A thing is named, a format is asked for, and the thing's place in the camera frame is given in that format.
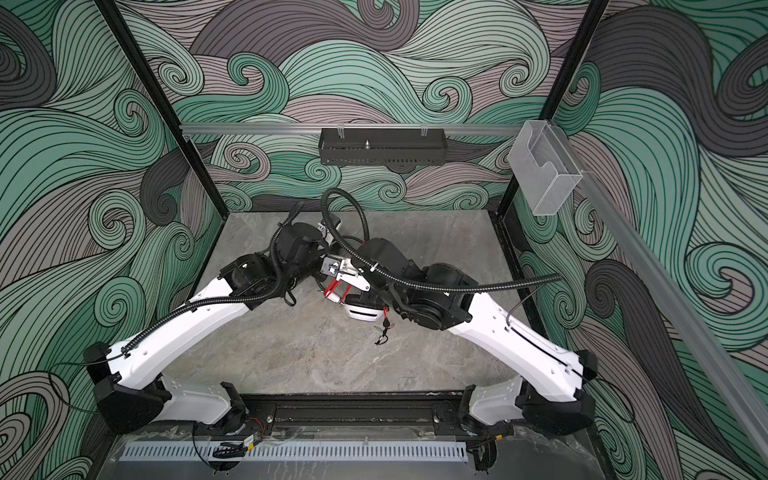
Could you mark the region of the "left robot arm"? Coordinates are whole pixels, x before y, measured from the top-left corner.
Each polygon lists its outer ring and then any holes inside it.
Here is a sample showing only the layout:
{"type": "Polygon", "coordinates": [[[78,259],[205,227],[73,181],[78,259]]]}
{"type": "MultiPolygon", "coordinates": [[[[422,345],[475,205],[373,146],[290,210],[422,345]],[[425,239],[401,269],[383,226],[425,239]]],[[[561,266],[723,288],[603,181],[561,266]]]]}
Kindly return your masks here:
{"type": "Polygon", "coordinates": [[[242,255],[188,302],[140,333],[112,345],[97,342],[83,354],[98,414],[114,434],[158,422],[189,422],[214,434],[240,431],[247,407],[229,382],[178,381],[164,369],[205,337],[316,273],[328,246],[324,225],[286,220],[264,253],[242,255]]]}

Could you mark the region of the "white black headphones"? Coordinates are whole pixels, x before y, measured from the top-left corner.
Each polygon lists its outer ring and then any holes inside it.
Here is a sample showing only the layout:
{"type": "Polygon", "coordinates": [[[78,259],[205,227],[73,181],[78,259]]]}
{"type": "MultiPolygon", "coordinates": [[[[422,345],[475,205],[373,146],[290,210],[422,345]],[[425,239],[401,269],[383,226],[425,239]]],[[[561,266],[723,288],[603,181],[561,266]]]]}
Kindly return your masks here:
{"type": "Polygon", "coordinates": [[[341,305],[353,320],[390,325],[389,307],[375,292],[361,291],[347,283],[333,280],[323,289],[323,295],[326,300],[341,305]]]}

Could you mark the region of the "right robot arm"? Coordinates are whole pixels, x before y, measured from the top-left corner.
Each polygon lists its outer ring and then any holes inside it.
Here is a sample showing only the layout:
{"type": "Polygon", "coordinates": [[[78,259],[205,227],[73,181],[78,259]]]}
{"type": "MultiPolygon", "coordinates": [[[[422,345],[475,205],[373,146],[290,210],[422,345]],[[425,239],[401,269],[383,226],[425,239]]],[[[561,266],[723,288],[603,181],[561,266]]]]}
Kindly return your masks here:
{"type": "Polygon", "coordinates": [[[352,264],[402,319],[468,340],[514,371],[505,382],[467,388],[460,417],[470,429],[524,421],[569,435],[593,424],[596,402],[585,390],[598,369],[591,352],[555,345],[461,270],[444,263],[419,268],[383,238],[366,241],[352,264]]]}

